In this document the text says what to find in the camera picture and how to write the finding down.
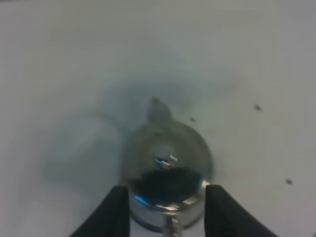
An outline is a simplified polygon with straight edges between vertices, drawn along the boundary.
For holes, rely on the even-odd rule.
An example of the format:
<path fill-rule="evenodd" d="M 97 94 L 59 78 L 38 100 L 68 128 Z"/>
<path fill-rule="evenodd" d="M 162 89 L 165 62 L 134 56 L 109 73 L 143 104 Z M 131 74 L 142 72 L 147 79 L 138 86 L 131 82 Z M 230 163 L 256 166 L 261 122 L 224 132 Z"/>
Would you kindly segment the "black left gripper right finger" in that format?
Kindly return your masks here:
<path fill-rule="evenodd" d="M 206 186 L 204 232 L 206 237 L 276 236 L 220 185 Z"/>

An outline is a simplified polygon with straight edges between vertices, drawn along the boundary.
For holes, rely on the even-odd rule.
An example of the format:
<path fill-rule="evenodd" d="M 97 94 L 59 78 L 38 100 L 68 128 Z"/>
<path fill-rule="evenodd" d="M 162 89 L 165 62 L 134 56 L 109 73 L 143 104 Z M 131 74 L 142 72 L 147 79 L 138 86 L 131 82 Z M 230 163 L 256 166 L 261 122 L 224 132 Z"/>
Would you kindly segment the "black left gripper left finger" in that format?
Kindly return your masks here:
<path fill-rule="evenodd" d="M 114 186 L 72 237 L 128 237 L 130 210 L 128 189 Z"/>

